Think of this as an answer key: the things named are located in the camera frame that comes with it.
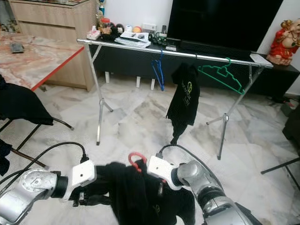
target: black cloth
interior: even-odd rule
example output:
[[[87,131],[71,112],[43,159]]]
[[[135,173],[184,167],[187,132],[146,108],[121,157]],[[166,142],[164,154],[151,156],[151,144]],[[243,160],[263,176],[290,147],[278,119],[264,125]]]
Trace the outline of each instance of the black cloth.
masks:
[[[161,179],[146,173],[147,167],[137,161],[142,173],[133,166],[110,163],[97,166],[97,177],[109,181],[112,210],[120,225],[173,225],[176,215],[185,225],[195,224],[195,200],[185,189],[171,190],[164,184],[163,196],[158,196]]]
[[[172,120],[173,140],[171,144],[174,144],[177,143],[187,125],[194,124],[200,96],[200,84],[197,69],[187,63],[182,63],[179,66],[172,74],[172,79],[178,86],[171,101],[167,118]]]
[[[9,169],[9,161],[5,158],[12,149],[11,144],[7,144],[0,139],[0,175],[3,176]]]
[[[53,117],[36,94],[25,87],[5,83],[0,75],[0,120],[25,119],[35,124],[53,125]]]

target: marble floor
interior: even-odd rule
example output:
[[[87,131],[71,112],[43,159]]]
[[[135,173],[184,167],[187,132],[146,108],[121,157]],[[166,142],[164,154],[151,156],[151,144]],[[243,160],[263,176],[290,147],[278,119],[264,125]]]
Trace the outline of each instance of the marble floor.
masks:
[[[150,80],[142,80],[135,87],[134,78],[111,76],[106,84],[100,77],[102,93],[114,109],[104,109],[101,144],[96,146],[98,95],[96,89],[86,92],[61,86],[44,85],[36,93],[52,116],[75,127],[74,131],[55,123],[42,126],[26,143],[22,151],[36,156],[47,147],[64,141],[83,144],[96,164],[112,161],[128,164],[128,154],[138,151],[147,158],[171,140],[172,126],[165,118],[175,91],[169,84],[164,92],[158,87],[150,90]],[[280,105],[272,105],[264,96],[247,94],[232,113],[225,136],[222,160],[216,154],[222,122],[205,123],[227,112],[238,95],[228,90],[202,88],[198,114],[194,126],[188,126],[179,144],[204,161],[218,176],[225,193],[234,201],[250,209],[264,225],[295,225],[300,223],[300,192],[284,169],[261,175],[260,171],[296,158],[296,147],[281,133],[286,117]],[[34,127],[24,120],[14,121],[0,138],[15,147]],[[66,174],[79,163],[81,152],[76,146],[62,146],[47,153],[41,161],[51,170]],[[7,174],[23,168],[29,162],[11,153],[11,167]],[[192,158],[173,147],[165,151],[165,159],[176,165]],[[291,170],[300,182],[300,164]],[[202,224],[202,214],[196,206],[196,224]],[[35,203],[22,225],[116,225],[108,206],[72,208],[71,202],[57,199]]]

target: ganesha statue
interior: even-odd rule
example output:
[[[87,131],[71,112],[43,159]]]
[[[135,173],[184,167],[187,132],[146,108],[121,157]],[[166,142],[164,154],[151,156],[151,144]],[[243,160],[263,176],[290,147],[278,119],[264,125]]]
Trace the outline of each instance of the ganesha statue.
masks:
[[[300,19],[296,21],[285,20],[271,45],[267,60],[279,65],[289,65],[300,46]]]

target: television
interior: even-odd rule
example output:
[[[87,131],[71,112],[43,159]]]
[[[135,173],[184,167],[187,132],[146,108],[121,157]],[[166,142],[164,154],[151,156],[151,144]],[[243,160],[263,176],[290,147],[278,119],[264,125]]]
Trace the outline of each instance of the television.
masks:
[[[282,1],[173,0],[168,38],[256,51]]]

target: metal rack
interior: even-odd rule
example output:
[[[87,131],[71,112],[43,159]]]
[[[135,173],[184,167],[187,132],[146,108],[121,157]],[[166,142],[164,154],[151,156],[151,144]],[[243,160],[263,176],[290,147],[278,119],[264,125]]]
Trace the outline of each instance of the metal rack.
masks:
[[[86,53],[90,60],[90,66],[92,68],[93,77],[94,77],[98,95],[99,95],[100,109],[99,109],[99,123],[98,123],[98,131],[97,131],[97,145],[99,145],[100,144],[100,131],[101,131],[101,123],[102,123],[103,106],[105,105],[105,107],[108,108],[111,112],[113,111],[111,109],[111,107],[105,102],[104,98],[102,97],[101,90],[99,88],[98,81],[97,81],[96,71],[95,71],[94,64],[93,64],[94,60],[96,59],[96,57],[98,56],[98,54],[100,52],[101,47],[107,46],[107,47],[113,47],[113,48],[121,48],[121,49],[128,49],[128,50],[140,51],[140,52],[146,52],[146,53],[157,53],[157,54],[161,54],[161,50],[151,49],[151,48],[138,48],[138,47],[133,47],[133,46],[121,45],[121,44],[117,44],[117,43],[110,43],[110,42],[104,42],[104,41],[92,41],[92,40],[87,40],[87,39],[77,39],[77,42],[84,44],[84,46],[85,46],[85,50],[86,50]],[[98,45],[97,50],[93,56],[90,53],[89,45]],[[227,58],[218,58],[218,57],[211,57],[211,56],[205,56],[205,55],[199,55],[199,54],[171,52],[171,51],[163,51],[163,54],[179,56],[179,57],[194,58],[195,60],[210,60],[210,61],[218,61],[218,62],[228,63]],[[271,64],[262,64],[262,63],[252,62],[252,61],[231,60],[231,63],[249,66],[249,83],[244,88],[244,90],[245,90],[244,94],[240,95],[240,97],[235,101],[235,103],[232,105],[232,107],[230,108],[230,110],[228,112],[224,113],[223,116],[206,123],[207,125],[209,125],[216,121],[223,120],[222,134],[221,134],[221,138],[220,138],[220,148],[219,148],[219,152],[217,155],[217,158],[219,160],[221,159],[222,148],[223,148],[225,132],[226,132],[226,125],[227,125],[227,122],[229,121],[229,117],[230,117],[231,113],[236,108],[236,106],[240,103],[240,101],[243,99],[245,94],[251,88],[252,84],[257,80],[257,78],[262,73],[262,71],[265,68],[273,68],[273,65],[271,65]],[[253,67],[257,67],[254,74],[252,74]]]

